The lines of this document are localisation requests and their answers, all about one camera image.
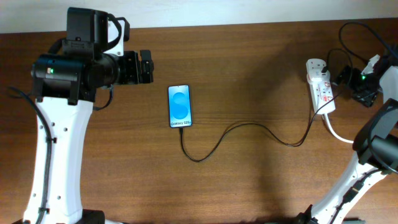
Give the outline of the blue screen Galaxy smartphone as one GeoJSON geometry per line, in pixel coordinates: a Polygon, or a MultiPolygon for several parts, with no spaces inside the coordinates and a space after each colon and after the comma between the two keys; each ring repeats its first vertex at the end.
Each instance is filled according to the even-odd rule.
{"type": "Polygon", "coordinates": [[[168,96],[170,127],[184,128],[191,126],[193,122],[189,86],[170,86],[168,96]]]}

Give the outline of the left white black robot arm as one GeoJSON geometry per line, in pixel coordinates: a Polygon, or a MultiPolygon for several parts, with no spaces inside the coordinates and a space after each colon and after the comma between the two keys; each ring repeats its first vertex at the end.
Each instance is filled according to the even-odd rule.
{"type": "Polygon", "coordinates": [[[67,34],[33,64],[26,100],[37,115],[34,179],[22,223],[106,223],[101,210],[83,208],[80,176],[85,133],[98,111],[96,92],[152,83],[149,50],[126,51],[123,17],[71,7],[67,34]]]}

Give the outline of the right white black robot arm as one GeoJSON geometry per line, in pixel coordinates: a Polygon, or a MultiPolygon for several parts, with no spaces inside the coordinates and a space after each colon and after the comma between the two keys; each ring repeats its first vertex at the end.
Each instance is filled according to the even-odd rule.
{"type": "Polygon", "coordinates": [[[338,182],[317,204],[299,213],[293,223],[344,223],[345,216],[376,183],[397,172],[397,57],[388,56],[389,67],[379,81],[383,106],[353,141],[354,154],[338,182]]]}

